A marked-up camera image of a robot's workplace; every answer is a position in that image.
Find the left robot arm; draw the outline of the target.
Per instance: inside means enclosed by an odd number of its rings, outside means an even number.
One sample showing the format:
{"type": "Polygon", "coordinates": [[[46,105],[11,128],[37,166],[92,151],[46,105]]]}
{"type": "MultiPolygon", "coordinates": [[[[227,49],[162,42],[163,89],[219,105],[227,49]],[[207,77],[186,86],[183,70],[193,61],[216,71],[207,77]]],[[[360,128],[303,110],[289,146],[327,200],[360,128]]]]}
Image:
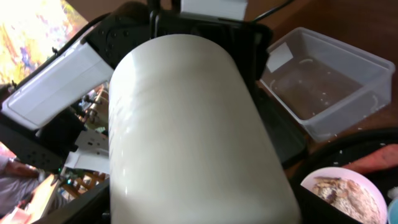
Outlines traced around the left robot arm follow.
{"type": "Polygon", "coordinates": [[[272,31],[129,1],[84,26],[1,102],[24,164],[110,174],[267,146],[257,87],[272,31]]]}

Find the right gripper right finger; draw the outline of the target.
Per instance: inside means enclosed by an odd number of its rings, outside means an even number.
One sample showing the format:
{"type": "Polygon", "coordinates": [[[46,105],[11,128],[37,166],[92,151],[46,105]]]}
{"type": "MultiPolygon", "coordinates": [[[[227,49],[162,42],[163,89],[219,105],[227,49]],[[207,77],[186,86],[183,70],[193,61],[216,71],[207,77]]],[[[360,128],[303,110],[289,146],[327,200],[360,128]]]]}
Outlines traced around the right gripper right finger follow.
{"type": "Polygon", "coordinates": [[[304,224],[359,224],[299,184],[292,184],[304,224]]]}

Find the white cup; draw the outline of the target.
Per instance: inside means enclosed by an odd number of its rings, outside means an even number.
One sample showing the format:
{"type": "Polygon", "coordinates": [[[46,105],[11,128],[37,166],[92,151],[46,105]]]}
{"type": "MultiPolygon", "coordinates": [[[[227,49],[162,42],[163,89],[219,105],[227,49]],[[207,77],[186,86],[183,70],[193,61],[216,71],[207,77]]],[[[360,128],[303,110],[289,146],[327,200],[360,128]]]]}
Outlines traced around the white cup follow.
{"type": "Polygon", "coordinates": [[[300,223],[231,56],[195,35],[130,51],[109,88],[113,223],[300,223]]]}

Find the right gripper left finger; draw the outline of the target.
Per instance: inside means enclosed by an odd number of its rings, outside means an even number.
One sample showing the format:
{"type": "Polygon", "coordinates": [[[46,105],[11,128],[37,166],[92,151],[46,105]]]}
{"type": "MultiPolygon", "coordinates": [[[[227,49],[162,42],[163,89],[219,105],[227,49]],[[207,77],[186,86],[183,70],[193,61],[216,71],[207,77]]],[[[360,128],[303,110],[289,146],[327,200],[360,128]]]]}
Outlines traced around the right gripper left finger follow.
{"type": "Polygon", "coordinates": [[[109,181],[110,179],[106,179],[34,224],[110,223],[109,181]]]}

